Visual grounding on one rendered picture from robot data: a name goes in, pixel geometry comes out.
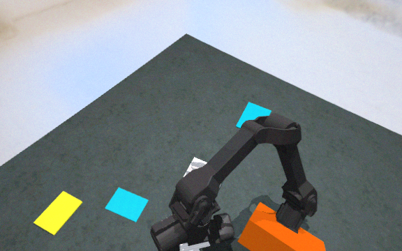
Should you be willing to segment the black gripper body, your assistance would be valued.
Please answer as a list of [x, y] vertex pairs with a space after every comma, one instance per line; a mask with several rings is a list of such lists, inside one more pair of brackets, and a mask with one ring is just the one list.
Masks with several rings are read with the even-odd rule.
[[190, 246], [208, 242], [210, 232], [214, 232], [215, 237], [219, 237], [220, 242], [233, 240], [233, 237], [235, 237], [235, 231], [230, 216], [227, 213], [222, 213], [214, 215], [213, 218], [214, 219], [210, 222], [209, 228], [206, 232], [202, 234], [192, 234], [188, 231], [188, 240], [184, 243], [188, 243], [188, 246]]

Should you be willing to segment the cyan flat square plate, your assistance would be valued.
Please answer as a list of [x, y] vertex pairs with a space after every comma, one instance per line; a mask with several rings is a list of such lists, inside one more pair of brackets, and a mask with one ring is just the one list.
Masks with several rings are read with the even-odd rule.
[[243, 122], [247, 120], [254, 120], [258, 116], [269, 116], [271, 110], [265, 109], [258, 105], [248, 102], [246, 109], [244, 110], [240, 120], [238, 121], [236, 127], [241, 129]]

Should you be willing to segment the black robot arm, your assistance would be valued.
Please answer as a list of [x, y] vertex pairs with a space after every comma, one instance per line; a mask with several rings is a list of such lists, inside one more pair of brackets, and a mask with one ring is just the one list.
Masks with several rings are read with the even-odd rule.
[[273, 144], [287, 178], [282, 186], [285, 203], [276, 212], [276, 221], [298, 234], [306, 216], [318, 210], [317, 192], [306, 179], [297, 144], [301, 126], [277, 113], [247, 120], [241, 129], [203, 167], [187, 173], [176, 184], [169, 204], [171, 216], [151, 226], [158, 251], [170, 251], [188, 240], [188, 231], [202, 234], [211, 217], [221, 208], [216, 203], [220, 184], [258, 145]]

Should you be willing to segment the yellow flat plate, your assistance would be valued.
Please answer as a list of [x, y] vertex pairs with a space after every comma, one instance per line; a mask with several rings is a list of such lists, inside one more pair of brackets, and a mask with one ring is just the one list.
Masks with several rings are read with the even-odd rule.
[[55, 235], [81, 203], [68, 193], [62, 192], [34, 223]]

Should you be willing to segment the cyan flat rectangular patch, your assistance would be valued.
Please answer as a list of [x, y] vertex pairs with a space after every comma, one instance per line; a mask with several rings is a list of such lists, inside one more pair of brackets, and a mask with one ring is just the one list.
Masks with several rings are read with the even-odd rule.
[[148, 200], [118, 188], [105, 209], [137, 221]]

